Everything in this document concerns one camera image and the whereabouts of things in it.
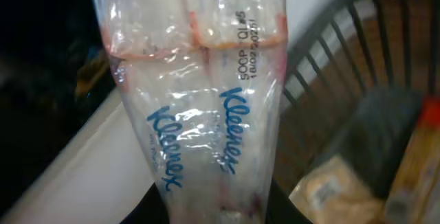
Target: white surface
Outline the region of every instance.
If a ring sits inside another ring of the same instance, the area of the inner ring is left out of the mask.
[[[329,0],[287,0],[289,44]],[[113,92],[2,223],[119,223],[153,183]]]

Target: kleenex logo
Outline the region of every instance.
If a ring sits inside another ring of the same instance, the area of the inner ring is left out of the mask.
[[[223,106],[226,110],[226,147],[223,150],[224,156],[222,157],[221,169],[225,172],[235,174],[234,166],[239,163],[236,157],[241,155],[240,145],[242,142],[243,127],[240,126],[242,119],[240,115],[247,115],[250,112],[250,108],[243,105],[246,104],[246,99],[238,96],[238,93],[242,92],[241,87],[226,91],[220,95],[220,98],[225,98]],[[231,100],[238,100],[243,104],[231,105]]]
[[[154,122],[153,128],[157,132],[159,137],[160,146],[163,148],[164,154],[166,155],[166,175],[170,178],[162,177],[162,180],[166,183],[166,191],[171,191],[170,185],[181,188],[182,183],[178,180],[182,180],[182,170],[184,166],[179,163],[180,161],[180,145],[177,143],[177,135],[182,129],[182,125],[176,122],[176,117],[173,115],[166,114],[170,110],[169,106],[162,107],[158,111],[154,112],[152,115],[147,117],[147,121]]]

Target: brown floor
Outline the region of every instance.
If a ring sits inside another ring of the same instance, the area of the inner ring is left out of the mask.
[[[384,7],[395,84],[403,87],[404,45],[399,0],[381,0],[381,2]],[[430,0],[408,0],[408,3],[410,7],[411,85],[413,89],[427,93],[430,60]],[[378,85],[386,87],[388,76],[377,19],[366,20],[362,25],[376,70]],[[358,37],[352,37],[347,44],[366,88],[371,88],[373,81]],[[281,117],[274,177],[287,194],[305,175],[311,161],[322,146],[329,141],[332,134],[337,132],[362,98],[352,68],[342,50],[335,54],[335,63],[355,97],[350,96],[347,87],[338,78],[334,66],[329,63],[321,70],[331,90],[316,78],[310,87],[319,101],[315,102],[310,96],[303,94],[297,100],[298,106],[292,106]],[[440,67],[437,67],[437,75],[439,73]],[[437,77],[436,93],[439,92],[440,77]],[[297,134],[300,134],[305,146],[299,145],[300,140]]]

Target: white label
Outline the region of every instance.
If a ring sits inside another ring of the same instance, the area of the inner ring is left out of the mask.
[[[341,191],[342,189],[338,180],[335,177],[332,177],[317,190],[312,192],[309,196],[309,200],[311,200],[311,205],[315,210],[321,210],[329,198],[340,194]]]

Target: laundry basket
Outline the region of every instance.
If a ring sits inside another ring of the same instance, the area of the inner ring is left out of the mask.
[[[440,92],[440,0],[335,0],[289,51],[267,223],[309,221],[287,196],[334,154],[385,198],[421,99]],[[153,186],[124,221],[167,223]]]

